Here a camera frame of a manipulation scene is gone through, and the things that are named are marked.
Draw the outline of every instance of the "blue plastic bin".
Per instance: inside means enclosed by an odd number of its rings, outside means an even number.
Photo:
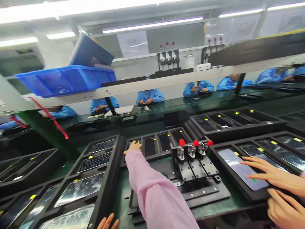
[[[43,98],[90,91],[117,80],[113,70],[81,65],[16,74],[16,77]]]

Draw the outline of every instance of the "red cable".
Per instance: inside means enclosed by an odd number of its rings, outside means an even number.
[[[45,109],[43,106],[41,106],[34,98],[32,98],[32,97],[29,97],[29,98],[32,99],[32,100],[34,101],[34,103],[36,103],[36,105],[39,106],[39,108],[42,109],[43,112],[45,112],[45,113],[47,114],[47,116],[50,117],[50,118],[53,120],[53,122],[54,122],[54,124],[56,125],[56,127],[60,130],[60,132],[63,133],[64,138],[65,138],[65,139],[68,139],[69,136],[67,135],[67,133],[60,127],[60,125],[58,124],[58,122],[57,122],[57,121],[54,119],[54,117],[47,111],[47,109]]]

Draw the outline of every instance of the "pink sleeve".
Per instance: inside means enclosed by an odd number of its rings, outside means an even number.
[[[140,150],[129,151],[125,160],[148,228],[199,228],[180,191],[150,167]]]

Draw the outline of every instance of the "red knob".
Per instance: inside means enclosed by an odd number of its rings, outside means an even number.
[[[213,141],[209,140],[209,141],[207,142],[207,146],[211,146],[211,145],[213,145]]]
[[[199,146],[199,141],[198,140],[195,140],[194,141],[194,147],[198,147]]]
[[[181,147],[184,147],[184,146],[185,146],[185,141],[184,141],[183,139],[180,139],[180,140],[179,140],[179,145],[180,145]]]

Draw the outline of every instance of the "ceiling light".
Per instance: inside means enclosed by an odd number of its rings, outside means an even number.
[[[19,5],[0,8],[0,24],[180,1],[185,0],[68,0]]]
[[[74,36],[75,36],[74,32],[68,31],[68,32],[48,34],[47,38],[49,38],[50,40],[54,40],[54,39],[69,38]]]
[[[0,47],[13,46],[13,45],[23,45],[38,42],[36,37],[20,38],[14,40],[0,41]]]
[[[240,15],[260,13],[262,11],[263,11],[263,9],[248,10],[248,11],[242,11],[242,12],[236,12],[236,13],[221,14],[221,15],[219,15],[219,17],[234,17],[234,16],[240,16]]]
[[[183,23],[183,22],[200,21],[202,19],[203,19],[203,17],[196,17],[196,18],[183,19],[183,20],[177,20],[177,21],[168,21],[168,22],[160,22],[160,23],[154,23],[154,24],[138,25],[138,26],[132,26],[132,27],[126,27],[126,28],[120,28],[120,29],[103,30],[103,33],[114,33],[114,32],[122,32],[122,31],[129,31],[129,30],[135,30],[135,29],[145,29],[145,28],[177,24],[177,23]]]
[[[288,9],[288,8],[294,8],[294,7],[300,7],[300,6],[305,6],[305,2],[296,3],[296,4],[289,4],[289,5],[282,5],[282,6],[274,6],[274,7],[268,8],[267,10],[268,11],[282,10],[282,9]]]

